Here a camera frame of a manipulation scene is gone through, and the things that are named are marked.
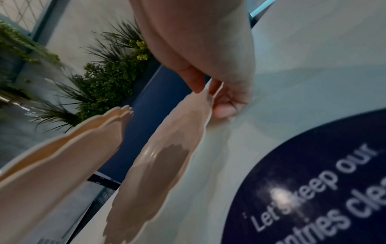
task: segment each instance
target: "hand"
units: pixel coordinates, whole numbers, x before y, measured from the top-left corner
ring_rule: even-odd
[[[154,56],[194,91],[224,83],[213,115],[234,115],[251,100],[255,54],[243,0],[130,0]]]

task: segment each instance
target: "table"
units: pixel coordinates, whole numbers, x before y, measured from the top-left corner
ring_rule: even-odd
[[[209,123],[210,152],[198,151],[175,189],[189,196],[167,204],[136,243],[220,243],[236,191],[265,155],[306,130],[385,107],[385,1],[278,0],[252,32],[255,100],[231,123]],[[113,198],[72,244],[102,243]]]

